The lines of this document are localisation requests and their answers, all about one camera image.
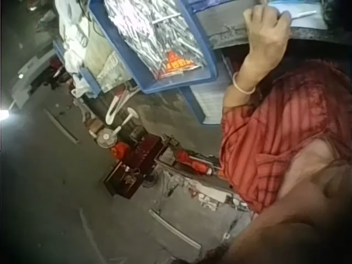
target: person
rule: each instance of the person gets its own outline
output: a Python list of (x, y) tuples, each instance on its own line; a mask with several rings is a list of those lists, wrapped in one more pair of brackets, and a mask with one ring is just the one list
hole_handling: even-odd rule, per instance
[(198, 263), (351, 263), (351, 82), (308, 61), (254, 107), (251, 95), (284, 56), (291, 17), (257, 5), (244, 18), (250, 51), (224, 95), (220, 159), (257, 216)]

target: light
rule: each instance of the light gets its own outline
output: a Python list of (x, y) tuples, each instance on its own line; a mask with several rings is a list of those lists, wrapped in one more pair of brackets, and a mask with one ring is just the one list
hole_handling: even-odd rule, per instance
[(7, 119), (9, 116), (8, 110), (0, 110), (0, 121)]

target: blue display rack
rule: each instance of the blue display rack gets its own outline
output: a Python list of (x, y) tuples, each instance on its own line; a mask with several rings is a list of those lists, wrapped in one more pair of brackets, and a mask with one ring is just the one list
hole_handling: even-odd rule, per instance
[(200, 46), (206, 61), (206, 67), (186, 71), (184, 74), (174, 75), (163, 79), (155, 79), (138, 55), (125, 43), (118, 29), (110, 21), (103, 0), (91, 0), (89, 9), (95, 21), (100, 26), (105, 37), (119, 55), (130, 75), (137, 82), (141, 90), (150, 94), (183, 86), (195, 85), (214, 81), (217, 78), (216, 59), (210, 42), (200, 25), (191, 5), (186, 0), (175, 0), (178, 10), (184, 17), (195, 40)]

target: bracelet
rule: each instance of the bracelet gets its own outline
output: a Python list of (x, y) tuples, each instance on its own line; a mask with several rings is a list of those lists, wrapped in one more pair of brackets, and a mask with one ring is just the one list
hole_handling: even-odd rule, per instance
[(256, 87), (254, 86), (253, 90), (251, 90), (251, 91), (249, 91), (249, 92), (242, 90), (242, 89), (238, 86), (238, 84), (237, 84), (237, 82), (236, 82), (236, 80), (235, 80), (237, 74), (238, 74), (238, 72), (234, 73), (234, 75), (233, 75), (233, 77), (232, 77), (232, 82), (233, 82), (233, 85), (235, 86), (235, 88), (236, 88), (237, 90), (239, 90), (240, 92), (242, 92), (243, 94), (245, 94), (245, 95), (251, 95), (251, 94), (253, 94), (253, 93), (255, 92)]

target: paper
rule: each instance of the paper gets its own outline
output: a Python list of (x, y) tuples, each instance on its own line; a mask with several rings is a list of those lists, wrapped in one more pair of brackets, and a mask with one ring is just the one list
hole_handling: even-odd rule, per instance
[(285, 3), (287, 1), (270, 2), (269, 6), (276, 7), (280, 13), (289, 11), (292, 17), (297, 17), (303, 12), (316, 11), (317, 13), (292, 21), (291, 26), (311, 29), (327, 29), (327, 25), (322, 16), (321, 3)]

